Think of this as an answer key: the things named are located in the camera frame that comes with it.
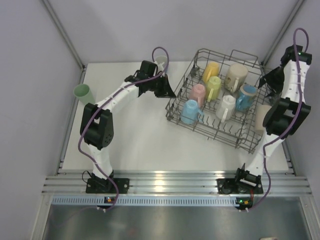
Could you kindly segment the blue butterfly mug orange inside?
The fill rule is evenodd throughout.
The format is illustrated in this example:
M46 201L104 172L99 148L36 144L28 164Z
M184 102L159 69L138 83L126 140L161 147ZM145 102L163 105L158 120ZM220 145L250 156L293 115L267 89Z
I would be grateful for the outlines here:
M257 88L243 84L238 91L238 98L236 99L235 109L239 112L246 112L252 106L257 95Z

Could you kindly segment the pink mug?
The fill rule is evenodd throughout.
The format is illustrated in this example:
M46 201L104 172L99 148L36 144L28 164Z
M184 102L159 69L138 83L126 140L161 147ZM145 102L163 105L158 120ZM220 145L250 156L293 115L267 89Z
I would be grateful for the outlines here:
M188 99L194 100L198 103L199 107L202 107L204 104L206 96L206 88L202 84L196 84L192 87Z

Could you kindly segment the dark blue mug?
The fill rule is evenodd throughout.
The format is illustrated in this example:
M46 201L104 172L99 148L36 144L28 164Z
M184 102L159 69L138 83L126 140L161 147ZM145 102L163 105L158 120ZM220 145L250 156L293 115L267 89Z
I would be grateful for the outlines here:
M158 64L161 65L163 67L166 66L167 62L168 62L168 58L165 55L158 55L154 61Z

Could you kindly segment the beige tumbler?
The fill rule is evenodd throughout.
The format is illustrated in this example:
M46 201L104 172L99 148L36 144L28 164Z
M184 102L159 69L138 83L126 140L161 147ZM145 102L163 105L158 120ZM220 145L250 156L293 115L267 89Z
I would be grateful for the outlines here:
M264 132L265 128L263 127L263 122L267 112L270 109L271 109L271 106L266 104L261 104L256 108L254 131L259 135L262 135Z

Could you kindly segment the light blue mug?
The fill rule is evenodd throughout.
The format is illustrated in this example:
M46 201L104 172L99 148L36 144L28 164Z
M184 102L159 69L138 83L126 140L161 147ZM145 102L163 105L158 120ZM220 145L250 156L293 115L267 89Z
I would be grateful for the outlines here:
M204 116L196 100L187 100L182 108L180 119L183 123L193 125L196 121L200 121Z

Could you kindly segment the floral cream mug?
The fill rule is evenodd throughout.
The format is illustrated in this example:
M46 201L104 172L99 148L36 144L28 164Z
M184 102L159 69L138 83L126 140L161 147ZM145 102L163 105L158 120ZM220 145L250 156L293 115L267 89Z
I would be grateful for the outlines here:
M243 64L233 64L228 68L227 74L224 80L224 87L234 94L240 89L248 76L248 69Z

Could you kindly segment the pale yellow-green mug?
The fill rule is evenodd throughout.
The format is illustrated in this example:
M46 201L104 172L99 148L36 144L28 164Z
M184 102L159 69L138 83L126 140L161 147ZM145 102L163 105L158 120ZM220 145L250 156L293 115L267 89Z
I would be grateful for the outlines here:
M220 94L222 85L222 80L218 76L211 76L206 83L205 90L205 98L208 102L212 100L216 100Z

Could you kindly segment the yellow mug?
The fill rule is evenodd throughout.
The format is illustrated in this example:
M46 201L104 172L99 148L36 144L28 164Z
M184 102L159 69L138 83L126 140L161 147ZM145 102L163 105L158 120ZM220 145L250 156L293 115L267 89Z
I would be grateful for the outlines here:
M220 71L220 65L218 62L209 62L203 72L202 81L206 84L210 77L217 77Z

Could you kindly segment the grey wire dish rack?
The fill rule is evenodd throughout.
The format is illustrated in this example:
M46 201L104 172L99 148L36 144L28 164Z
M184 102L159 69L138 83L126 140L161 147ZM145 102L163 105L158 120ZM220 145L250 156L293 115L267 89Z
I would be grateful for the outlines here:
M229 91L222 87L217 99L204 101L201 107L204 115L200 116L195 123L186 124L181 120L183 106L188 100L192 88L196 84L203 83L202 78L205 68L211 62L219 64L218 77L221 80L225 79L231 65L244 65L248 69L245 84L257 88L257 95L247 111L235 110L229 120L221 122L216 116L216 112L223 97L230 94ZM231 53L225 54L207 48L200 48L195 53L174 91L176 98L170 99L167 103L165 116L168 121L204 135L208 139L217 140L236 149L244 149L252 154L262 138L255 131L256 110L260 105L269 104L271 99L268 96L270 89L266 85L258 87L259 80L264 75L265 70L256 55L236 49L232 50Z

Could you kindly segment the white mug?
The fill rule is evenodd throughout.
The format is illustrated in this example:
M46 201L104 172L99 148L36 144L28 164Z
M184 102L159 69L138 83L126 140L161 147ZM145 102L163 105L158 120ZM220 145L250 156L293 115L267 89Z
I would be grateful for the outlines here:
M217 110L216 110L216 117L220 119L221 123L229 120L235 110L236 107L236 98L232 95L225 95L223 96L222 100L220 101Z

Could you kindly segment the green tumbler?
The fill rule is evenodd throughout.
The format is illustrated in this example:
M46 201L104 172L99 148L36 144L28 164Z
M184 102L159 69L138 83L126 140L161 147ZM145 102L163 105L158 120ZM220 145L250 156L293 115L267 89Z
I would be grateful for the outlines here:
M83 104L94 104L95 98L87 84L79 84L73 89L74 96Z

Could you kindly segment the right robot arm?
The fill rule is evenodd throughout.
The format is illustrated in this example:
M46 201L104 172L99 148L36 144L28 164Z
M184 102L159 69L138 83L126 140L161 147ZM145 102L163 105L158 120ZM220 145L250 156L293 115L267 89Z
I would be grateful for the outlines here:
M263 135L251 163L238 168L232 178L218 179L220 194L263 194L261 178L268 172L269 158L288 136L297 131L311 111L304 97L311 63L312 54L301 45L293 44L285 49L280 65L259 80L259 85L267 85L269 95L276 100L263 118Z

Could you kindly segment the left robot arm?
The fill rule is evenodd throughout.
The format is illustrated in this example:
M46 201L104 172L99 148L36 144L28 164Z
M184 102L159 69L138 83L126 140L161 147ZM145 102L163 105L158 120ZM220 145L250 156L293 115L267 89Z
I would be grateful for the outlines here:
M97 103L84 106L80 143L86 143L93 162L93 171L86 182L87 194L126 193L118 184L128 184L127 178L114 178L111 166L109 145L114 138L114 115L127 104L146 92L152 92L157 98L175 98L166 70L169 61L141 62L140 68L125 78L120 87L110 96Z

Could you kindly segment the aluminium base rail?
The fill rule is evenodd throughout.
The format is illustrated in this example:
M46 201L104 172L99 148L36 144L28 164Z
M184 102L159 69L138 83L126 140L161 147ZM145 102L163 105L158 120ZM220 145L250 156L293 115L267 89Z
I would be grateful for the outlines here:
M129 171L116 170L116 178L128 178L130 195L217 195L217 180L232 178L232 171ZM261 178L263 190L271 197L307 196L312 193L308 179L293 172L271 173ZM80 195L85 193L88 175L79 170L61 171L45 179L46 195Z

